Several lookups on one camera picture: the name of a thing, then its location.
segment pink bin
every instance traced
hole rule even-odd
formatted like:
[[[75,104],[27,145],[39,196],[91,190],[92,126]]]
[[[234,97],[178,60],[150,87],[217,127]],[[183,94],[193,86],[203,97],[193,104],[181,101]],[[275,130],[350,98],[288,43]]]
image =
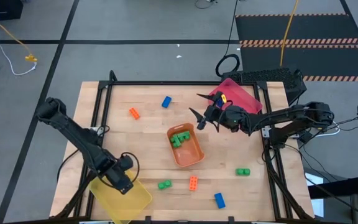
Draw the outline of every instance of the pink bin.
[[[253,96],[247,93],[241,86],[239,86],[232,79],[225,79],[216,89],[209,94],[215,94],[217,91],[223,92],[227,100],[233,101],[233,105],[244,108],[248,113],[256,114],[262,109],[262,104],[257,101]]]

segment black floor mat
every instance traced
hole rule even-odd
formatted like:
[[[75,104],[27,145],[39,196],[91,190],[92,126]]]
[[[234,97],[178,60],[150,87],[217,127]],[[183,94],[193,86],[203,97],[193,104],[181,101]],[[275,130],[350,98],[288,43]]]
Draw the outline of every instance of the black floor mat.
[[[245,72],[280,66],[281,45],[243,45]],[[299,68],[308,81],[358,82],[358,45],[286,45],[283,67]]]
[[[281,40],[289,19],[289,15],[238,15],[239,39]],[[327,44],[355,44],[358,43],[358,29],[346,14],[297,14],[292,19],[287,39],[330,39]]]

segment yellow cable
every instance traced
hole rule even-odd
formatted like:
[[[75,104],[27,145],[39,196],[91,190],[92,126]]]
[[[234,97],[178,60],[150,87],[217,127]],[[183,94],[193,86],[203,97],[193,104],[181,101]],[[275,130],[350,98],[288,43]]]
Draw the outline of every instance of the yellow cable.
[[[4,26],[0,25],[0,28],[2,28],[8,35],[10,35],[16,42],[18,42],[19,44],[21,44],[29,53],[28,56],[26,56],[26,60],[30,60],[33,62],[36,62],[37,59],[34,58],[34,56],[32,55],[30,49],[28,48],[28,46],[26,46],[26,44],[23,44],[21,41],[17,40],[16,37],[13,36],[13,34],[11,34]]]
[[[290,20],[288,21],[287,29],[285,30],[283,44],[281,45],[280,66],[283,65],[285,41],[287,40],[287,34],[288,34],[288,31],[290,30],[292,17],[295,14],[296,8],[298,7],[298,2],[299,2],[299,0],[296,0],[295,5],[293,6],[293,10],[291,12]]]

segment warning tape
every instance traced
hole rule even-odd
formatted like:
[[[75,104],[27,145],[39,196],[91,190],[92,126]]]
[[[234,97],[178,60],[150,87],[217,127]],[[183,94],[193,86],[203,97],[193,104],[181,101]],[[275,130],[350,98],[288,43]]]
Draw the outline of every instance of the warning tape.
[[[305,75],[303,81],[358,82],[358,76],[312,76]]]
[[[241,45],[242,48],[246,47],[270,47],[270,48],[277,48],[282,47],[281,44],[243,44]],[[308,49],[358,49],[358,45],[321,45],[321,44],[288,44],[285,46],[286,48],[308,48]]]
[[[241,40],[240,44],[283,44],[283,40]],[[285,44],[358,44],[358,38],[287,39]]]
[[[294,16],[345,16],[346,13],[307,13],[307,14],[295,14]],[[289,14],[239,14],[239,17],[266,17],[266,16],[290,16]]]

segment black floor stripe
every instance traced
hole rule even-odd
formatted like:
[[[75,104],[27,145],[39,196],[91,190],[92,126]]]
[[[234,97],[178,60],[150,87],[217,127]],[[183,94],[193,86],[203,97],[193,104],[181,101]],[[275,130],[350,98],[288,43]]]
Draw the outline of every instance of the black floor stripe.
[[[21,40],[24,44],[59,44],[60,40]],[[230,40],[230,44],[238,44],[240,40]],[[0,40],[0,44],[18,44],[15,40]],[[64,44],[93,45],[139,45],[139,44],[227,44],[227,40],[65,40]]]
[[[65,28],[63,30],[62,36],[60,37],[59,45],[56,49],[55,56],[53,57],[52,64],[50,65],[48,75],[45,79],[44,86],[42,87],[42,91],[40,94],[40,98],[38,99],[37,108],[40,106],[46,99],[50,84],[52,82],[53,75],[55,73],[57,64],[59,62],[60,55],[63,50],[64,41],[67,38],[68,31],[70,30],[71,22],[73,21],[75,11],[77,9],[78,3],[80,0],[74,0],[73,5],[71,7],[70,13],[68,15]],[[34,136],[35,128],[37,127],[37,119],[33,116],[30,122],[29,129],[27,134],[25,135],[24,142],[17,159],[16,165],[13,169],[13,173],[11,179],[9,180],[9,184],[4,194],[4,198],[2,199],[0,205],[0,223],[3,223],[7,209],[9,208],[9,204],[11,203],[13,193],[15,191],[17,181],[19,180],[20,173],[22,172],[22,168],[24,165],[25,158],[30,148],[31,140]]]

